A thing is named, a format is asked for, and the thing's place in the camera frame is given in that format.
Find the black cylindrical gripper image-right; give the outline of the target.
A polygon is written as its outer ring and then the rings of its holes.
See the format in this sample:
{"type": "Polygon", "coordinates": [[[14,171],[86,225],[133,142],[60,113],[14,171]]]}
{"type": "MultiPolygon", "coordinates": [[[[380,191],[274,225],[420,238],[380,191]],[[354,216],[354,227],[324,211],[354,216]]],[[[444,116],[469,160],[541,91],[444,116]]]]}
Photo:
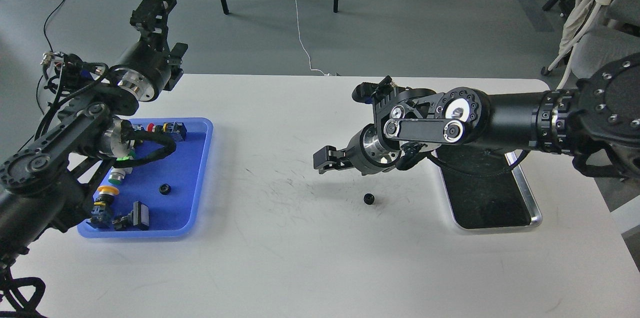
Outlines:
{"type": "Polygon", "coordinates": [[[388,172],[395,168],[400,151],[383,147],[375,125],[366,125],[345,149],[326,145],[313,154],[313,168],[320,174],[356,168],[362,175],[388,172]]]}

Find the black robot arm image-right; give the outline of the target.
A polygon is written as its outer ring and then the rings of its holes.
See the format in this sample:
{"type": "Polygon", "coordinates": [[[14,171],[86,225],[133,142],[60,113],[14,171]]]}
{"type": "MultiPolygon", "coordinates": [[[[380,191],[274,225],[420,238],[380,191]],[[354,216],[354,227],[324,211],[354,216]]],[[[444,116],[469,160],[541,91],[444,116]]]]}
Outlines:
{"type": "Polygon", "coordinates": [[[374,122],[337,149],[313,154],[320,174],[356,168],[364,176],[394,168],[409,170],[427,158],[440,168],[444,145],[521,151],[513,170],[529,151],[572,156],[587,177],[639,177],[639,55],[607,63],[574,89],[489,95],[457,87],[445,93],[400,87],[386,76],[363,82],[352,99],[370,104],[374,122]]]}

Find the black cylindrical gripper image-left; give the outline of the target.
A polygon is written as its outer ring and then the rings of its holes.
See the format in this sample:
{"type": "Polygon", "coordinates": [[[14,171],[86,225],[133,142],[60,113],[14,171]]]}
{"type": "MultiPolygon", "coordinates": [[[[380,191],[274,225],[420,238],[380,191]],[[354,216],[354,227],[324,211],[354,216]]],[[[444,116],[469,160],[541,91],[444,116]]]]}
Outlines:
{"type": "Polygon", "coordinates": [[[188,44],[176,43],[170,49],[167,41],[169,13],[177,3],[177,0],[142,0],[132,11],[129,24],[141,37],[111,71],[117,85],[137,101],[156,100],[160,92],[173,90],[184,74],[182,62],[188,44]]]}

